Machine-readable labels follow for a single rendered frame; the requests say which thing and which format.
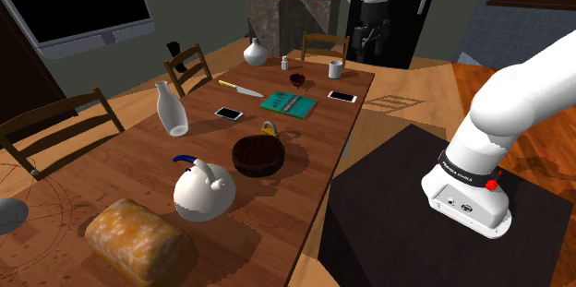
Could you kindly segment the black upright object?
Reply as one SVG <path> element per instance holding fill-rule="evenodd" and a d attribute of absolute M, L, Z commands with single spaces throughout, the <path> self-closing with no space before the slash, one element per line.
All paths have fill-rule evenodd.
<path fill-rule="evenodd" d="M 178 42 L 175 41 L 168 42 L 166 44 L 166 47 L 168 48 L 172 57 L 176 57 L 181 53 L 180 44 Z M 179 63 L 178 65 L 174 66 L 174 70 L 177 71 L 178 73 L 185 73 L 187 71 L 187 68 L 183 63 Z"/>

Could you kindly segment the dark robot stand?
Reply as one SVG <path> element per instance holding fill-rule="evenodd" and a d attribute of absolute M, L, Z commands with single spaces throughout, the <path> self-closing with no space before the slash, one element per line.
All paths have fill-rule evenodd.
<path fill-rule="evenodd" d="M 490 240 L 431 209 L 447 141 L 409 125 L 330 185 L 318 259 L 341 287 L 576 287 L 572 202 L 505 171 L 512 224 Z"/>

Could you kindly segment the grey round object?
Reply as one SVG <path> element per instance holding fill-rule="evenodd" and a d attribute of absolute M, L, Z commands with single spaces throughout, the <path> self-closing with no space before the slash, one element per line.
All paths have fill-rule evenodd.
<path fill-rule="evenodd" d="M 27 204 L 17 198 L 0 198 L 0 235 L 15 231 L 29 216 Z"/>

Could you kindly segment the white tall bottle vase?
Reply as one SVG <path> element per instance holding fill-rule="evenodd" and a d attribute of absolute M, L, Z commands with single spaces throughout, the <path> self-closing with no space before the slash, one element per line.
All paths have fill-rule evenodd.
<path fill-rule="evenodd" d="M 159 92 L 157 112 L 164 128 L 172 137 L 183 136 L 188 130 L 184 105 L 172 94 L 165 80 L 156 82 L 155 86 Z"/>

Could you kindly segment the grey framed television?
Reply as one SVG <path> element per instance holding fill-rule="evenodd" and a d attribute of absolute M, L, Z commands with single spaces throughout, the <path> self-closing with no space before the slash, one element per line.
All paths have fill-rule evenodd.
<path fill-rule="evenodd" d="M 60 59 L 154 31 L 146 0 L 3 0 L 32 45 Z"/>

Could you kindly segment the stone kitchen counter block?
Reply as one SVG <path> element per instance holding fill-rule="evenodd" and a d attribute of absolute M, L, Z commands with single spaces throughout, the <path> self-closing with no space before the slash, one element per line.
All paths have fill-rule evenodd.
<path fill-rule="evenodd" d="M 269 54 L 287 55 L 302 47 L 303 34 L 336 35 L 341 0 L 246 0 L 249 38 Z"/>

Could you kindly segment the dark brown round bowl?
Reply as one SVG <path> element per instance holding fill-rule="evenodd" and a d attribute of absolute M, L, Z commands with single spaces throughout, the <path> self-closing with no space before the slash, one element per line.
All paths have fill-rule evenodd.
<path fill-rule="evenodd" d="M 241 138 L 232 149 L 235 169 L 248 177 L 264 177 L 278 172 L 284 157 L 285 149 L 280 140 L 267 135 Z"/>

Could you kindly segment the golden bread loaf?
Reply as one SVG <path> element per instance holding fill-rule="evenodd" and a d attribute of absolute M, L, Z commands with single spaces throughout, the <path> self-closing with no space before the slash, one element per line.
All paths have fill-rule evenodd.
<path fill-rule="evenodd" d="M 137 287 L 180 287 L 198 263 L 197 247 L 187 232 L 129 198 L 98 215 L 85 238 Z"/>

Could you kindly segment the dark brown cabinet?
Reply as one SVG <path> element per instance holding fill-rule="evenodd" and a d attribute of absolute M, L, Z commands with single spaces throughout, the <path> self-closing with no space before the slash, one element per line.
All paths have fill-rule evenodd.
<path fill-rule="evenodd" d="M 0 123 L 66 98 L 0 0 Z"/>

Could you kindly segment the teal book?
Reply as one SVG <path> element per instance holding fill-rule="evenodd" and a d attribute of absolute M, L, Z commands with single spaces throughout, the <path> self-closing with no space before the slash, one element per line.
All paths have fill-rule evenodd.
<path fill-rule="evenodd" d="M 279 114 L 305 119 L 317 101 L 300 95 L 275 91 L 260 107 Z"/>

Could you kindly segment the yellow handled kitchen knife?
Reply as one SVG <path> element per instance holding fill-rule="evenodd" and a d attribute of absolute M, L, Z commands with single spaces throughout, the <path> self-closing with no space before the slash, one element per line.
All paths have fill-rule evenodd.
<path fill-rule="evenodd" d="M 263 96 L 261 93 L 259 93 L 259 92 L 256 92 L 256 91 L 253 91 L 253 90 L 249 90 L 249 89 L 246 89 L 246 88 L 244 88 L 244 87 L 240 87 L 240 86 L 237 86 L 237 85 L 235 85 L 235 84 L 232 84 L 232 83 L 229 83 L 229 82 L 226 82 L 226 81 L 223 81 L 223 80 L 218 80 L 218 82 L 219 82 L 220 85 L 222 85 L 222 86 L 224 86 L 224 87 L 228 87 L 228 88 L 235 89 L 238 93 L 241 93 L 241 94 L 245 94 L 245 95 L 249 95 L 249 96 L 255 96 L 255 97 L 259 97 L 259 98 L 263 98 L 263 97 L 264 97 L 264 96 Z"/>

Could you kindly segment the white round vase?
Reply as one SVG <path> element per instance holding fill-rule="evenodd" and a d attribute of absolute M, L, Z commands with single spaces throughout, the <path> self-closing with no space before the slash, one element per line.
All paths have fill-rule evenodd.
<path fill-rule="evenodd" d="M 268 55 L 268 50 L 258 42 L 258 38 L 253 38 L 251 44 L 243 51 L 246 62 L 251 66 L 262 66 Z"/>

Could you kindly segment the dark wooden chair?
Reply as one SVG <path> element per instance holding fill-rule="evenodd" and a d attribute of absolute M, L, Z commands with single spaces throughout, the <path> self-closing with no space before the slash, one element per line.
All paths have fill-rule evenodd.
<path fill-rule="evenodd" d="M 53 170 L 46 168 L 45 170 L 38 171 L 36 167 L 28 161 L 29 156 L 37 154 L 45 149 L 49 149 L 54 145 L 64 142 L 65 140 L 86 132 L 96 126 L 102 125 L 108 121 L 112 121 L 114 123 L 119 133 L 124 132 L 125 128 L 121 124 L 117 115 L 114 113 L 114 110 L 110 106 L 109 102 L 103 96 L 101 90 L 98 87 L 94 87 L 92 90 L 93 93 L 86 93 L 66 98 L 59 102 L 53 102 L 46 106 L 18 115 L 4 122 L 0 125 L 0 145 L 6 151 L 8 151 L 12 157 L 30 173 L 30 175 L 39 180 L 47 176 L 49 173 L 52 173 Z M 81 105 L 94 101 L 100 102 L 105 111 L 105 114 L 90 117 L 72 126 L 56 131 L 30 144 L 23 150 L 16 149 L 14 145 L 6 138 L 6 135 L 9 133 L 20 130 L 21 128 L 32 126 L 55 115 L 71 111 L 72 109 L 75 109 Z"/>
<path fill-rule="evenodd" d="M 179 63 L 184 63 L 185 60 L 191 58 L 194 54 L 198 55 L 198 62 L 191 67 L 186 67 L 187 71 L 185 73 L 181 73 L 180 77 L 178 77 L 174 72 L 174 66 L 178 65 Z M 178 56 L 173 57 L 170 61 L 164 61 L 163 65 L 165 66 L 167 74 L 169 75 L 171 81 L 174 83 L 174 87 L 181 98 L 186 95 L 183 89 L 183 84 L 195 76 L 199 71 L 203 70 L 206 74 L 206 77 L 194 85 L 190 91 L 195 90 L 212 80 L 209 66 L 198 43 L 184 50 Z"/>
<path fill-rule="evenodd" d="M 334 42 L 334 43 L 342 43 L 342 52 L 336 52 L 328 49 L 323 48 L 307 48 L 306 42 L 307 41 L 319 41 L 319 42 Z M 347 59 L 347 48 L 350 42 L 350 37 L 346 36 L 345 38 L 329 35 L 329 34 L 320 34 L 320 33 L 307 33 L 306 31 L 303 33 L 302 38 L 302 49 L 301 49 L 301 60 L 304 61 L 306 59 L 306 53 L 315 54 L 315 55 L 323 55 L 323 56 L 331 56 L 335 58 L 340 58 L 342 60 L 342 66 L 345 66 L 346 59 Z"/>

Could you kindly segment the white framed smartphone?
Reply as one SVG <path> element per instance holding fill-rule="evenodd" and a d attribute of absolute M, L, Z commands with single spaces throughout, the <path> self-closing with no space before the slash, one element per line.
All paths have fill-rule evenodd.
<path fill-rule="evenodd" d="M 347 93 L 343 93 L 343 92 L 339 92 L 339 91 L 331 91 L 328 94 L 328 97 L 335 99 L 335 100 L 350 102 L 350 103 L 354 103 L 357 99 L 357 97 L 355 95 L 347 94 Z"/>

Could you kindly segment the black screen smartphone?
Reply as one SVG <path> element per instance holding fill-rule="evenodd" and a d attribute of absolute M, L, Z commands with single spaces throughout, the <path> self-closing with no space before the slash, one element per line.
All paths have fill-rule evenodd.
<path fill-rule="evenodd" d="M 229 119 L 232 121 L 238 120 L 243 115 L 242 112 L 239 112 L 239 111 L 227 108 L 227 107 L 221 107 L 214 114 L 219 116 L 219 117 Z"/>

